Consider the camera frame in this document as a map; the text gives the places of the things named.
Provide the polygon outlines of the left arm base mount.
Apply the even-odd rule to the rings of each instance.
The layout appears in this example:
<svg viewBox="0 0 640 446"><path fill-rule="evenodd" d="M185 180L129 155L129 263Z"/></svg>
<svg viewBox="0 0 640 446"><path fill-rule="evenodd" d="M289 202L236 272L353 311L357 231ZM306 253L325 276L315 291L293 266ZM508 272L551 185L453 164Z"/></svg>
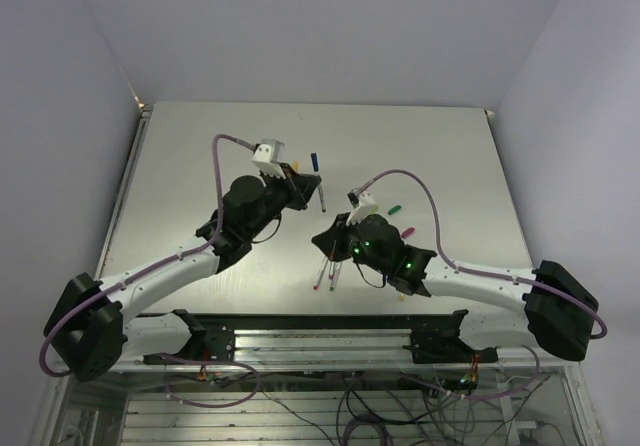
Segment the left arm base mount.
<svg viewBox="0 0 640 446"><path fill-rule="evenodd" d="M230 326L215 315L192 314L176 309L161 316L175 316L187 329L187 337L180 348L171 351L167 340L162 340L150 354L143 355L146 365L188 364L210 361L231 361L235 351L235 335Z"/></svg>

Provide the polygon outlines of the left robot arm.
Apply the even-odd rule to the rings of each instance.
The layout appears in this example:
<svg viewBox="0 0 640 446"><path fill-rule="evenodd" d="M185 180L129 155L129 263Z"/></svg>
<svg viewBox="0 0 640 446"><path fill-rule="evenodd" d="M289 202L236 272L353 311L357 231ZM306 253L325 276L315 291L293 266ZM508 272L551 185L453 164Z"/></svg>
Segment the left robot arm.
<svg viewBox="0 0 640 446"><path fill-rule="evenodd" d="M196 282L217 275L249 254L257 236L286 209L301 211L322 179L284 163L282 177L244 175L222 196L219 208L173 254L123 273L99 279L81 273L70 279L47 320L39 353L42 370L55 350L65 370L79 381L106 373L132 343L128 326L140 313Z"/></svg>

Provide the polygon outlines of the red-end white pen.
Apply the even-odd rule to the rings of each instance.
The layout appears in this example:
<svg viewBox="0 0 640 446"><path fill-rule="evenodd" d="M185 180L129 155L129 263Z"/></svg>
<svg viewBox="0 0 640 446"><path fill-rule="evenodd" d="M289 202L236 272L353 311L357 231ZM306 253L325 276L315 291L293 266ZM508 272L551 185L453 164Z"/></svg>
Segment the red-end white pen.
<svg viewBox="0 0 640 446"><path fill-rule="evenodd" d="M328 258L324 258L322 263L321 263L321 266L319 268L318 274L316 276L316 281L315 281L315 283L313 285L313 290L314 291L317 291L320 288L320 286L321 286L321 284L323 282L323 279L324 279L325 275L327 274L327 270L328 270L329 265L330 265L329 259Z"/></svg>

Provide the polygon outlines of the purple pen cap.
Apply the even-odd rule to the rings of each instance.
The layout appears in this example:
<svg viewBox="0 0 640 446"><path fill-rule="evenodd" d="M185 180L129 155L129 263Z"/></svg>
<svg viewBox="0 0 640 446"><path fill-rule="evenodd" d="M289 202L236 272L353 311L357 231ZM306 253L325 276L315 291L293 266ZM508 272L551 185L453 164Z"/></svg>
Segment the purple pen cap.
<svg viewBox="0 0 640 446"><path fill-rule="evenodd" d="M404 230L401 234L401 237L403 239L410 237L411 235L413 235L415 233L415 229L413 227L407 228L406 230Z"/></svg>

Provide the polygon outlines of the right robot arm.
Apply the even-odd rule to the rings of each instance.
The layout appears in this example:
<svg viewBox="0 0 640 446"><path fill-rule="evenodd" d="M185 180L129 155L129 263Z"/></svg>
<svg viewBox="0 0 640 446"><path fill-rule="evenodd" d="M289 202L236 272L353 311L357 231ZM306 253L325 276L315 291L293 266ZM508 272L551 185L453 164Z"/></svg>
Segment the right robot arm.
<svg viewBox="0 0 640 446"><path fill-rule="evenodd" d="M450 360L475 350L526 345L566 361L585 359L596 298L561 264L545 260L532 270L483 270L445 260L432 250L407 244L378 214L350 225L338 215L311 242L333 262L350 260L382 277L406 296L452 297L497 308L495 314L467 312L440 339Z"/></svg>

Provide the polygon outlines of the blue pen cap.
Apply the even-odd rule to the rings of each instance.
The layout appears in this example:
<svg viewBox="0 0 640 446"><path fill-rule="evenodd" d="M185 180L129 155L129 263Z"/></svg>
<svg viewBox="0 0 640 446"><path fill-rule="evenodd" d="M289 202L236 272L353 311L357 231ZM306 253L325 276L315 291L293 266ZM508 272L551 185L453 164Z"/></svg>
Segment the blue pen cap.
<svg viewBox="0 0 640 446"><path fill-rule="evenodd" d="M311 153L310 154L311 157L311 164L312 164L312 168L314 173L319 173L319 162L318 162L318 156L317 153Z"/></svg>

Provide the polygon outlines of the blue-end white pen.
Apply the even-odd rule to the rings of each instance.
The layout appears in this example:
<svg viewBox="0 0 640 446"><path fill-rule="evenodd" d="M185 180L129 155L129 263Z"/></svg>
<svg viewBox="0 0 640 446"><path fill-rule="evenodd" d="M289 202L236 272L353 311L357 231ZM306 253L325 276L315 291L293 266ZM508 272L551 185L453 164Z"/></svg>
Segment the blue-end white pen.
<svg viewBox="0 0 640 446"><path fill-rule="evenodd" d="M319 168L319 173L314 173L317 177L320 177L320 168ZM323 186L322 184L319 184L317 187L317 191L318 191L318 196L319 196L319 201L320 201L320 206L321 206L321 211L322 213L326 213L327 212L327 207L326 207L326 201L325 201L325 195L324 195L324 190L323 190Z"/></svg>

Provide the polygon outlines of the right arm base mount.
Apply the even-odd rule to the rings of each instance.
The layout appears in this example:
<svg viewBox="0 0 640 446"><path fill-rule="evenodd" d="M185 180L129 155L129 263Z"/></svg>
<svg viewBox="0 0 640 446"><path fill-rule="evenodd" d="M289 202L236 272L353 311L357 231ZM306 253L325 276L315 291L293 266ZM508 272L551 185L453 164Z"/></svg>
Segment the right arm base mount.
<svg viewBox="0 0 640 446"><path fill-rule="evenodd" d="M404 349L411 353L413 363L470 363L473 359L480 363L496 363L498 354L495 347L474 349L461 339L462 321L468 315L469 311L462 309L448 315L408 316L409 345Z"/></svg>

